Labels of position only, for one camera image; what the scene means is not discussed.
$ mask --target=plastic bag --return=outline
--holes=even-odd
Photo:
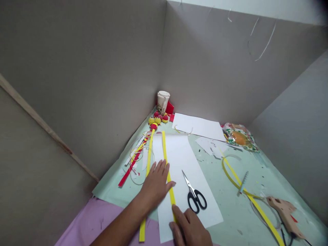
[[[223,130],[228,135],[228,142],[232,145],[243,147],[246,150],[259,153],[253,135],[243,125],[226,123]]]

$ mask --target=white paper sheet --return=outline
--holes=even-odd
[[[164,158],[161,134],[155,134],[153,136],[153,151],[157,163]],[[207,208],[205,210],[200,209],[200,212],[198,213],[198,217],[203,226],[207,228],[223,222],[218,204],[215,201],[211,189],[208,186],[198,161],[189,145],[187,135],[166,134],[166,154],[168,162],[170,163],[171,180],[176,182],[176,185],[173,188],[175,201],[181,211],[184,212],[189,208],[187,200],[189,188],[183,177],[183,170],[192,187],[199,190],[207,201]],[[169,193],[167,193],[164,200],[158,206],[158,221],[161,243],[172,240],[173,234],[168,225],[173,221]]]
[[[174,127],[186,133],[191,132],[195,135],[224,142],[226,141],[220,123],[216,121],[209,121],[194,116],[176,113],[174,116],[172,129],[174,129]]]

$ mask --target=cup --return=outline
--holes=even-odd
[[[170,93],[166,91],[159,91],[157,93],[157,111],[160,115],[164,116]]]

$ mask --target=scissors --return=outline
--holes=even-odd
[[[192,207],[191,207],[191,205],[190,205],[190,199],[192,199],[194,201],[194,204],[196,205],[196,208],[197,208],[197,211],[195,211],[195,210],[193,210],[193,211],[196,214],[198,214],[199,213],[199,207],[201,207],[201,209],[206,209],[207,208],[207,202],[206,202],[205,197],[203,196],[202,193],[200,193],[198,190],[195,190],[194,188],[191,187],[191,184],[190,184],[189,180],[187,179],[187,177],[186,177],[185,173],[183,172],[183,170],[182,170],[182,173],[183,173],[184,179],[186,180],[187,185],[188,185],[189,190],[190,190],[190,192],[188,193],[188,204],[189,204],[189,207],[190,207],[191,210],[193,210]],[[205,202],[205,206],[203,206],[201,204],[201,202],[200,202],[200,200],[198,198],[198,195],[200,195],[203,198],[203,200]]]

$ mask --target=black scissor handle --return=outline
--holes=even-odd
[[[198,190],[195,190],[195,195],[196,195],[196,198],[194,198],[194,196],[192,195],[191,192],[188,193],[188,205],[189,205],[190,209],[193,210],[192,209],[192,206],[190,205],[190,199],[192,199],[193,202],[194,202],[194,204],[195,204],[195,206],[196,206],[196,208],[197,208],[197,211],[195,211],[195,210],[193,210],[193,211],[196,214],[198,214],[199,211],[200,211],[199,210],[199,207],[201,207],[201,209],[206,209],[207,208],[207,202],[206,202],[205,197],[203,196],[203,194],[200,193]],[[203,198],[203,200],[205,202],[205,205],[204,206],[202,205],[201,201],[199,200],[198,195],[200,195]]]
[[[195,210],[192,209],[192,206],[190,205],[190,199],[194,201],[194,204],[195,204],[195,206],[197,208],[197,211],[195,211]],[[192,195],[191,192],[188,193],[188,205],[189,205],[190,209],[193,210],[196,214],[199,213],[199,206],[197,204],[197,200],[196,200],[196,198],[194,198],[194,196]]]
[[[205,197],[203,196],[203,194],[200,193],[198,190],[195,190],[195,195],[196,195],[197,202],[199,203],[199,206],[201,207],[201,209],[206,209],[207,208],[207,202],[206,202]],[[199,200],[198,195],[200,195],[203,198],[203,200],[205,202],[204,206],[202,205],[201,201]]]

